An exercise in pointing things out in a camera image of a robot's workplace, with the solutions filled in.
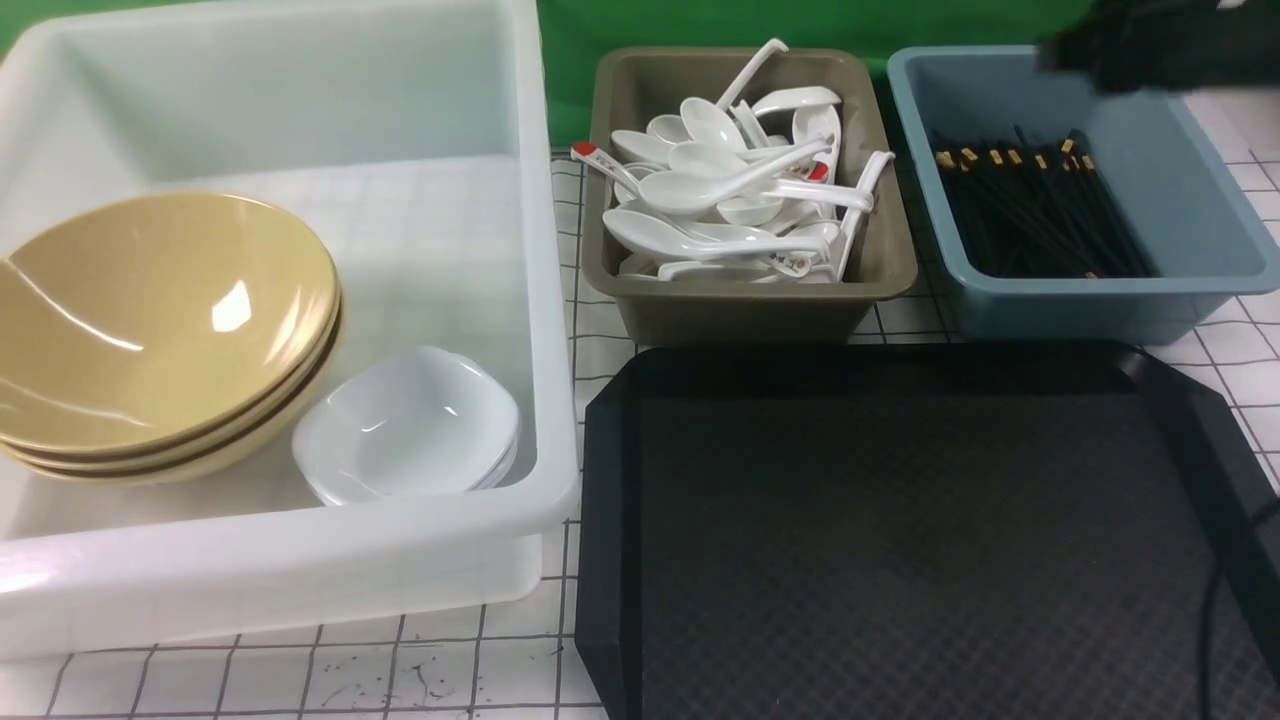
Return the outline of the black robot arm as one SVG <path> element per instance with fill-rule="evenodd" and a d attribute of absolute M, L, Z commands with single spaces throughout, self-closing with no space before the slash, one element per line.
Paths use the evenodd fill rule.
<path fill-rule="evenodd" d="M 1275 88 L 1275 1 L 1093 1 L 1041 38 L 1036 67 L 1074 74 L 1103 95 L 1144 90 Z"/>

